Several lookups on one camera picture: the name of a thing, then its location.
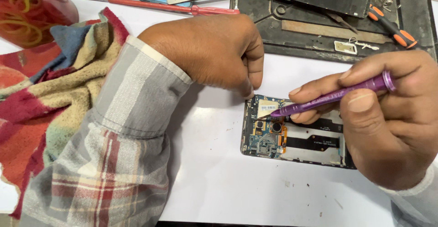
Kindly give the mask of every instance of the orange-handled tool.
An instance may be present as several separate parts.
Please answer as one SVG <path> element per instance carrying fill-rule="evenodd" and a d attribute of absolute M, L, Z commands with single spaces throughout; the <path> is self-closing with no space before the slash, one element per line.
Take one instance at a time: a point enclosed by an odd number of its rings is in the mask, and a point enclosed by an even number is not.
<path fill-rule="evenodd" d="M 96 0 L 96 1 L 103 1 L 112 4 L 145 7 L 145 8 L 159 9 L 159 10 L 187 12 L 187 13 L 191 13 L 194 16 L 210 16 L 216 14 L 240 14 L 239 10 L 223 9 L 216 7 L 199 7 L 199 6 L 182 7 L 182 6 L 165 5 L 165 4 L 150 3 L 150 2 L 143 2 L 136 0 Z"/>
<path fill-rule="evenodd" d="M 373 5 L 370 5 L 370 10 L 368 12 L 368 16 L 371 19 L 379 22 L 388 32 L 390 32 L 392 34 L 394 39 L 400 45 L 406 47 L 406 49 L 412 48 L 413 46 L 415 46 L 418 43 L 412 37 L 412 35 L 410 35 L 408 32 L 406 32 L 404 30 L 399 29 L 397 27 L 397 25 L 390 22 L 379 8 L 377 8 Z"/>

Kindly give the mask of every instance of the screwdriver tip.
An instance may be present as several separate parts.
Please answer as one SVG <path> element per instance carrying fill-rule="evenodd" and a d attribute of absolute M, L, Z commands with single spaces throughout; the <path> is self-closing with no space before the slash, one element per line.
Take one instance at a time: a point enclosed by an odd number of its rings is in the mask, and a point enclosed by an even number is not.
<path fill-rule="evenodd" d="M 257 118 L 256 120 L 262 120 L 262 119 L 269 118 L 269 117 L 271 117 L 271 114 L 268 114 L 268 115 L 266 115 L 266 116 L 259 117 L 259 118 Z"/>

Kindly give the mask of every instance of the blue circuit board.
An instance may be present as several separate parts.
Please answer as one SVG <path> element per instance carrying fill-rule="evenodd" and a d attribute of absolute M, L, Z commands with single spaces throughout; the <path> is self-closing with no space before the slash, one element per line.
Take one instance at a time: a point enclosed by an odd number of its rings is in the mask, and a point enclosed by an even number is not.
<path fill-rule="evenodd" d="M 287 132 L 284 121 L 289 117 L 272 118 L 258 120 L 259 117 L 267 115 L 272 111 L 291 104 L 290 101 L 266 97 L 263 95 L 255 95 L 252 101 L 248 101 L 248 118 L 247 121 L 252 122 L 252 127 L 249 131 L 248 146 L 246 151 L 253 156 L 279 158 L 283 149 L 286 147 L 284 137 Z"/>

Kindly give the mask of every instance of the sim tray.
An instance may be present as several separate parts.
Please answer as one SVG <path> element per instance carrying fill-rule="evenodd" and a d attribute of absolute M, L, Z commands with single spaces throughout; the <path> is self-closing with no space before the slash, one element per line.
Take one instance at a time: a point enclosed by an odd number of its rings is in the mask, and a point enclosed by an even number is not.
<path fill-rule="evenodd" d="M 335 41 L 335 51 L 357 55 L 357 47 L 348 42 Z"/>

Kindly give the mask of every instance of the shirt cuff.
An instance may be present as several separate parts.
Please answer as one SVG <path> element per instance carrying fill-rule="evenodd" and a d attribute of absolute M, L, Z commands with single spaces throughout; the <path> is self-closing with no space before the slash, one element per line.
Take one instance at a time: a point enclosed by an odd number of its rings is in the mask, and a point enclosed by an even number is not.
<path fill-rule="evenodd" d="M 429 168 L 426 170 L 426 175 L 424 176 L 423 180 L 419 184 L 417 184 L 415 187 L 406 189 L 406 190 L 391 190 L 384 187 L 379 186 L 381 190 L 383 190 L 385 193 L 387 193 L 390 196 L 416 196 L 419 193 L 423 192 L 425 189 L 427 189 L 432 182 L 434 181 L 435 173 L 434 173 L 434 164 L 432 163 Z"/>
<path fill-rule="evenodd" d="M 176 64 L 129 36 L 92 108 L 95 122 L 120 135 L 162 135 L 192 80 Z"/>

